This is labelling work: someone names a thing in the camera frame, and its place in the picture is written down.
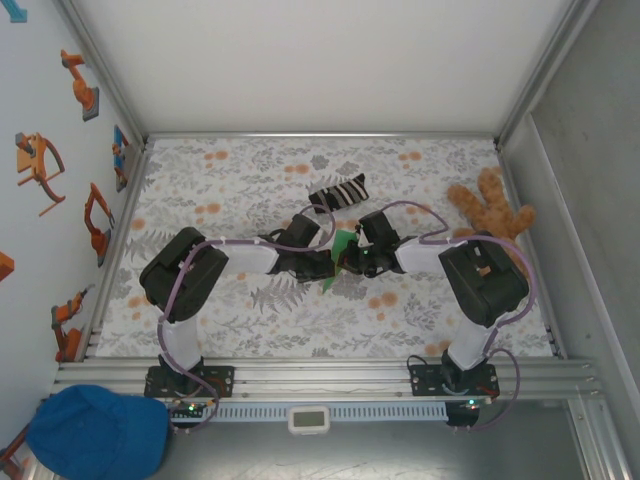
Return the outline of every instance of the striped sock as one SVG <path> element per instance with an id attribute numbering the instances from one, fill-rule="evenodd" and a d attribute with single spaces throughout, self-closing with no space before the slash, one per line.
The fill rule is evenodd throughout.
<path id="1" fill-rule="evenodd" d="M 356 203 L 369 198 L 367 190 L 364 188 L 364 173 L 349 180 L 348 182 L 334 185 L 333 187 L 323 188 L 309 195 L 309 200 L 314 205 L 324 205 L 332 212 L 341 208 L 350 207 Z M 314 209 L 316 213 L 326 213 L 318 208 Z"/>

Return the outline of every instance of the blue baseball cap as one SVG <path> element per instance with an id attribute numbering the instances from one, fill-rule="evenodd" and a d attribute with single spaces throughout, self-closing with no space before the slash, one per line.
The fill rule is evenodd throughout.
<path id="1" fill-rule="evenodd" d="M 160 466 L 168 433 L 159 401 L 75 385 L 40 407 L 26 440 L 45 467 L 69 480 L 141 480 Z"/>

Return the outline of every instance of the green object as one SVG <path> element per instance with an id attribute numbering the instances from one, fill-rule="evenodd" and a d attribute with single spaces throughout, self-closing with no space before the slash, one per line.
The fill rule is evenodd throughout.
<path id="1" fill-rule="evenodd" d="M 333 241 L 333 247 L 331 248 L 331 260 L 333 260 L 333 263 L 338 263 L 338 258 L 340 258 L 340 254 L 347 248 L 349 240 L 358 241 L 358 236 L 355 232 L 349 232 L 347 230 L 338 230 L 336 232 L 336 238 Z M 336 267 L 336 274 L 324 281 L 322 293 L 329 290 L 331 284 L 335 281 L 341 271 L 341 268 Z"/>

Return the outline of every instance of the floral pattern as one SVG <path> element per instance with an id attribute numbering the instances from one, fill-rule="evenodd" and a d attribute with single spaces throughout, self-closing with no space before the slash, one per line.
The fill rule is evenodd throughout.
<path id="1" fill-rule="evenodd" d="M 144 298 L 138 278 L 184 226 L 227 238 L 268 233 L 307 206 L 309 193 L 364 173 L 371 198 L 335 212 L 339 228 L 353 230 L 358 218 L 402 199 L 431 206 L 456 228 L 467 222 L 448 202 L 448 186 L 475 190 L 480 170 L 497 166 L 489 139 L 157 140 L 97 354 L 158 354 L 159 312 Z M 401 236 L 437 227 L 413 207 L 387 214 Z M 329 228 L 326 215 L 312 215 Z M 324 294 L 321 282 L 298 284 L 287 274 L 221 277 L 197 322 L 205 356 L 406 357 L 439 355 L 461 318 L 444 275 L 366 279 L 342 272 Z M 540 309 L 504 328 L 497 344 L 517 355 L 551 355 Z"/>

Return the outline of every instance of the brown teddy bear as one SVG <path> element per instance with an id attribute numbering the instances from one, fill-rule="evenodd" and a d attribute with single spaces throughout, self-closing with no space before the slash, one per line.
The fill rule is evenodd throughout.
<path id="1" fill-rule="evenodd" d="M 514 215 L 504 196 L 500 177 L 490 168 L 483 168 L 480 172 L 478 190 L 486 205 L 465 186 L 452 185 L 447 190 L 447 197 L 451 203 L 471 221 L 473 227 L 473 229 L 458 228 L 454 230 L 453 236 L 466 237 L 473 235 L 476 231 L 487 230 L 494 237 L 502 238 L 517 247 L 515 239 L 533 225 L 536 219 L 535 209 L 531 205 L 524 205 Z M 522 261 L 510 250 L 505 250 L 528 279 L 529 274 Z"/>

